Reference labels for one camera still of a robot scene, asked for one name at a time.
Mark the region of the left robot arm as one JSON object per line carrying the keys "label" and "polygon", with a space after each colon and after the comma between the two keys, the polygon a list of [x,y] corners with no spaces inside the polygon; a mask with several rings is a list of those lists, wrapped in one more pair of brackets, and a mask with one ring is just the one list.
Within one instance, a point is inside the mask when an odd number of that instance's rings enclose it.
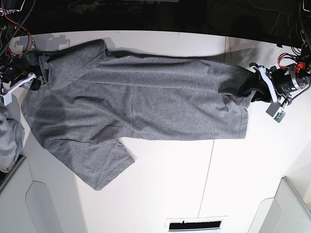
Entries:
{"label": "left robot arm", "polygon": [[239,95],[254,94],[252,101],[290,105],[294,99],[311,88],[311,2],[299,0],[298,10],[287,32],[291,41],[295,23],[296,35],[302,41],[301,49],[291,47],[293,53],[284,52],[277,58],[277,66],[266,68],[256,63],[249,66],[254,75],[239,90]]}

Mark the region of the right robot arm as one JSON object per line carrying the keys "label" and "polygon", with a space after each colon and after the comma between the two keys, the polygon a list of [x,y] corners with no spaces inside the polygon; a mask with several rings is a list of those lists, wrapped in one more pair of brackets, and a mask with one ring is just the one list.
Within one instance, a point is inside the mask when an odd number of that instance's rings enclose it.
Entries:
{"label": "right robot arm", "polygon": [[17,88],[37,91],[42,74],[36,56],[35,39],[25,23],[36,1],[0,2],[0,97],[9,97]]}

